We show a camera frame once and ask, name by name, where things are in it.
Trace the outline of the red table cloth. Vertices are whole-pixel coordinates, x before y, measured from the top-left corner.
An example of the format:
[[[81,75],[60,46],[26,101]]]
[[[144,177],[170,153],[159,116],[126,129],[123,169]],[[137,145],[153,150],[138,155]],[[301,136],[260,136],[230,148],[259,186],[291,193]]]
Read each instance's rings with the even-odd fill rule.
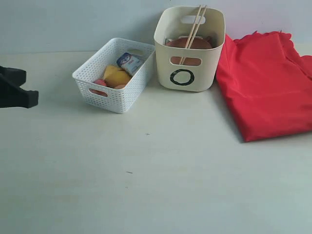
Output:
[[[216,80],[245,142],[312,129],[312,58],[290,33],[226,36]]]

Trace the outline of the cream plastic bin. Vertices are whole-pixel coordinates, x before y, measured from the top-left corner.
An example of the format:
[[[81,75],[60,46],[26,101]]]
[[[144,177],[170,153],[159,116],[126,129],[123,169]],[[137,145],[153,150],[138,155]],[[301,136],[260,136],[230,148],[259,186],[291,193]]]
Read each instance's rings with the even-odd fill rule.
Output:
[[[166,9],[156,26],[154,41],[158,80],[174,90],[202,92],[213,83],[221,50],[225,42],[225,19],[222,12],[207,8],[196,37],[213,39],[212,49],[169,47],[167,41],[187,37],[199,7],[177,6]],[[199,58],[199,66],[172,64],[171,57]]]

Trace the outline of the white woven plastic basket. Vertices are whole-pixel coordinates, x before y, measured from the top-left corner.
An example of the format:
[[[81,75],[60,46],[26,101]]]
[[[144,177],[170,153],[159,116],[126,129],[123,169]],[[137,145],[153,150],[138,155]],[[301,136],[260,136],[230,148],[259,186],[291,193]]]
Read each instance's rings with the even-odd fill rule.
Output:
[[[94,81],[102,78],[108,65],[116,65],[117,59],[125,52],[143,60],[133,78],[122,89],[97,85]],[[72,74],[86,103],[123,114],[127,112],[142,93],[155,70],[155,47],[137,41],[113,38],[102,46]]]

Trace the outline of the brown egg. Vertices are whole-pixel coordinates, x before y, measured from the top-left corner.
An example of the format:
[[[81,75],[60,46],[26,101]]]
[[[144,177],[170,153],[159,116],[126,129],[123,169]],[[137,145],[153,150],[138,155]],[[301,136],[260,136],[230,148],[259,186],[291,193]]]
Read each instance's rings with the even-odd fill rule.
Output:
[[[116,86],[114,89],[123,89],[126,86],[126,84],[121,84]]]

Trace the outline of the red sausage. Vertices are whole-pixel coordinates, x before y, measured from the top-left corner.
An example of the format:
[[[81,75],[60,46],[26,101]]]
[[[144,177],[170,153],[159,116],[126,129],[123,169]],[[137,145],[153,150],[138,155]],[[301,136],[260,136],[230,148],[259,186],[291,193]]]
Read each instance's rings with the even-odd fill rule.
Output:
[[[101,86],[104,86],[104,87],[107,86],[107,84],[105,83],[105,81],[102,80],[102,79],[97,79],[97,80],[95,80],[95,81],[94,81],[94,84],[101,85]],[[95,90],[95,89],[89,89],[89,91],[90,91],[91,93],[93,93],[93,94],[100,95],[100,96],[103,96],[103,97],[106,97],[106,96],[107,96],[107,94],[106,94],[105,92],[103,92],[103,91],[99,91],[99,90]]]

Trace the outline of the yellow cheese wedge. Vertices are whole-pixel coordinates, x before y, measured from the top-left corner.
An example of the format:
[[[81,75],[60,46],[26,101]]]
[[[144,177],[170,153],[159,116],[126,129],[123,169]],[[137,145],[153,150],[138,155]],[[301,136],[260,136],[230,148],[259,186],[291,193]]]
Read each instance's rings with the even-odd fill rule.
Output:
[[[108,76],[112,75],[117,71],[122,71],[122,69],[114,65],[107,65],[104,70],[103,79],[105,80]]]

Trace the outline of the brown wooden spoon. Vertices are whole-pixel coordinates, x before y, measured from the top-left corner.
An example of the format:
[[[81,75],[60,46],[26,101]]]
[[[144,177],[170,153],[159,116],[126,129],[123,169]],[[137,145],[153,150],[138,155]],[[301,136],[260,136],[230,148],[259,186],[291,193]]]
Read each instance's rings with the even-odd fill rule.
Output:
[[[212,39],[212,37],[210,37],[210,36],[206,37],[206,41],[207,41],[210,45],[213,44],[213,39]]]

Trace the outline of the white blue milk carton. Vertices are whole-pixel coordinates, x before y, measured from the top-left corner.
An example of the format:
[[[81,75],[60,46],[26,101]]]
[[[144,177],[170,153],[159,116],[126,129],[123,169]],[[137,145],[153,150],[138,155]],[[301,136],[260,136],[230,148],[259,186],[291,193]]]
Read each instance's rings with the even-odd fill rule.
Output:
[[[117,59],[117,65],[133,76],[141,67],[143,61],[130,53],[124,53]]]

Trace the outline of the wooden chopstick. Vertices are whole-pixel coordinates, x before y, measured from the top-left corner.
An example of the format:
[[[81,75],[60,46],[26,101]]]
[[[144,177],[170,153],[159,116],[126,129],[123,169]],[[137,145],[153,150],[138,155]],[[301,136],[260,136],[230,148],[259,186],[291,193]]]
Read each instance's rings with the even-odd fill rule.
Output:
[[[187,41],[186,41],[186,43],[185,43],[185,47],[184,47],[185,49],[187,49],[187,48],[189,47],[190,40],[191,40],[191,37],[192,37],[192,35],[193,35],[193,33],[194,33],[196,21],[197,21],[197,19],[198,19],[198,16],[199,16],[199,13],[200,13],[200,11],[201,11],[201,8],[202,8],[202,5],[200,5],[199,8],[198,8],[197,15],[196,15],[196,17],[195,17],[195,19],[194,19],[192,28],[191,28],[190,33],[189,33],[189,35],[188,35]]]
[[[195,29],[194,29],[194,33],[191,37],[191,40],[190,40],[190,44],[189,44],[189,47],[188,49],[192,49],[192,46],[193,46],[193,42],[196,38],[196,35],[197,35],[197,32],[199,30],[199,27],[201,25],[201,22],[202,22],[202,19],[204,18],[204,15],[205,15],[205,12],[207,10],[208,6],[205,5],[204,6],[204,9],[200,15],[200,18],[197,22],[197,24],[195,25]],[[187,66],[198,66],[200,64],[200,61],[198,58],[187,58],[187,57],[182,57],[179,61],[179,65],[187,65]]]

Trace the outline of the yellow lemon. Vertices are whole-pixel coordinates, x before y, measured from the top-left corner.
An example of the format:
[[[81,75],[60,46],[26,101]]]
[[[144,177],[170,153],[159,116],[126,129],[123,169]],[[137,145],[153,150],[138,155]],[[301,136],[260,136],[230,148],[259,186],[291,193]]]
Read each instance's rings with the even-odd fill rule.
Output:
[[[108,87],[115,88],[119,85],[126,85],[131,78],[125,71],[116,71],[105,79],[105,83]]]

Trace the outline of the brown wooden plate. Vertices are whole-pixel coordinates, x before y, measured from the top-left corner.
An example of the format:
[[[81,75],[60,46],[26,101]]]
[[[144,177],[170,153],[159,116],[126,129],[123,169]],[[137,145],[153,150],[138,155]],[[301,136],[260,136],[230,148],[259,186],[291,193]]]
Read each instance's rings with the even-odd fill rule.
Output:
[[[187,42],[187,37],[175,39],[172,41],[167,41],[165,44],[169,47],[176,47],[176,48],[184,48]],[[202,38],[195,37],[191,47],[191,49],[212,49],[211,44]],[[175,65],[186,65],[186,66],[199,66],[201,64],[201,59],[199,58],[185,58],[185,57],[171,57],[170,59],[172,64]]]

